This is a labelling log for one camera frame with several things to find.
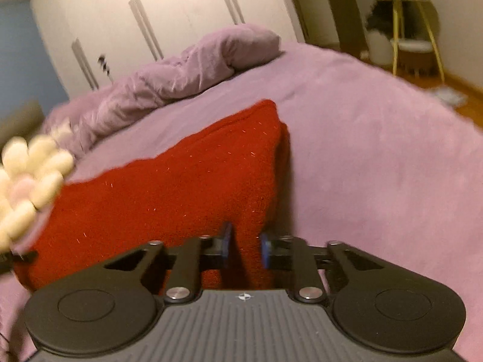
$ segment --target red cloth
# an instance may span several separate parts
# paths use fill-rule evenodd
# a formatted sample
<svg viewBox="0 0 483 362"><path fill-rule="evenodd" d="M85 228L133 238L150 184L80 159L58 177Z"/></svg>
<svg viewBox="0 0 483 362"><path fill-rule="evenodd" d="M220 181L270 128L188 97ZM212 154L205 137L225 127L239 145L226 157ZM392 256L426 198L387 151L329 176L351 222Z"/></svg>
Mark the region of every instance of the red cloth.
<svg viewBox="0 0 483 362"><path fill-rule="evenodd" d="M147 241L176 246L188 237L215 235L231 221L242 263L228 284L208 271L203 286L270 287L257 236L274 217L288 154L287 127L265 100L157 158L66 185L33 246L38 260L17 274L35 290Z"/></svg>

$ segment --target flower-shaped plush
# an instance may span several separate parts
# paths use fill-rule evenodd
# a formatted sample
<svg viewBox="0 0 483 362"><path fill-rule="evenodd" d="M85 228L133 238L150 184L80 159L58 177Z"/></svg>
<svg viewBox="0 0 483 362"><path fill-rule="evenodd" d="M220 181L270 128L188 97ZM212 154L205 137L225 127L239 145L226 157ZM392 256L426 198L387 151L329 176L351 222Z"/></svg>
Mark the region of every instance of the flower-shaped plush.
<svg viewBox="0 0 483 362"><path fill-rule="evenodd" d="M12 138L2 150L0 165L0 252L10 249L32 225L37 210L52 202L74 158L59 150L49 135L38 135L30 143Z"/></svg>

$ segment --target bed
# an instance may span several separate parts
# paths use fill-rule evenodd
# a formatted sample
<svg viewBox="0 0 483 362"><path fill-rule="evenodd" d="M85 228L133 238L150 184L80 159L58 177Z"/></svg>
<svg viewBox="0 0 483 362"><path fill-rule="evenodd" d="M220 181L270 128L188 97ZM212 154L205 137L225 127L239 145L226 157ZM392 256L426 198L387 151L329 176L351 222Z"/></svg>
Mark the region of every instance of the bed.
<svg viewBox="0 0 483 362"><path fill-rule="evenodd" d="M431 96L348 55L296 43L282 50L273 61L154 110L102 140L69 182L156 157L271 99L291 141L279 232L311 245L342 240L453 288L468 312L455 350L470 361L481 359L483 135ZM48 212L19 249L36 238ZM28 293L6 275L0 296L3 330L21 321ZM34 349L21 325L11 332L11 348L22 358Z"/></svg>

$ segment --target baseboard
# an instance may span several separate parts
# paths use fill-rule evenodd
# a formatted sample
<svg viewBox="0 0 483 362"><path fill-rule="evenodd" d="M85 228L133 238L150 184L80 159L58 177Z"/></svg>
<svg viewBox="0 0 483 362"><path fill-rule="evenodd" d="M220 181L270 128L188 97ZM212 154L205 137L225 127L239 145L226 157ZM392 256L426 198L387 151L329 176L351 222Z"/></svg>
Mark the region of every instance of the baseboard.
<svg viewBox="0 0 483 362"><path fill-rule="evenodd" d="M478 99L483 99L483 88L475 86L469 81L455 75L451 72L444 72L446 84L455 90L462 91L465 94L473 95Z"/></svg>

